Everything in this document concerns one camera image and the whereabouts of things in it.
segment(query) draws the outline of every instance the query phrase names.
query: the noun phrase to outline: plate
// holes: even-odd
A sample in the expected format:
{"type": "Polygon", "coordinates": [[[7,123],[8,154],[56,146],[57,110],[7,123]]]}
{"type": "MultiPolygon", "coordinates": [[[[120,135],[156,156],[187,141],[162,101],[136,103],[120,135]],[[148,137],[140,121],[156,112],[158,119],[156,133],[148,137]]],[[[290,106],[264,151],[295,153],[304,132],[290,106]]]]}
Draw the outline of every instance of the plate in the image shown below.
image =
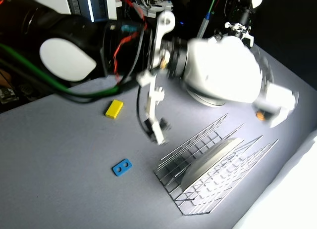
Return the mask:
{"type": "Polygon", "coordinates": [[[243,142],[240,138],[222,140],[209,148],[200,158],[195,160],[186,170],[181,182],[183,192],[192,187],[202,175],[209,172],[231,150],[243,142]]]}

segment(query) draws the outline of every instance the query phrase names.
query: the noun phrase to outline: yellow block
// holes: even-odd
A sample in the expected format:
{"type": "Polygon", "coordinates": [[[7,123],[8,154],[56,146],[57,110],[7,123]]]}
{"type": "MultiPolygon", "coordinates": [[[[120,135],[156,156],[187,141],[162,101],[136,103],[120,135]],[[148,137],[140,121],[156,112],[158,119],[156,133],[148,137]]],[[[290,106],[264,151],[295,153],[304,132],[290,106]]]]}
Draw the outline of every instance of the yellow block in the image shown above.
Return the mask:
{"type": "Polygon", "coordinates": [[[123,107],[123,102],[116,99],[113,100],[111,106],[106,112],[106,116],[111,119],[116,119],[122,107],[123,107]]]}

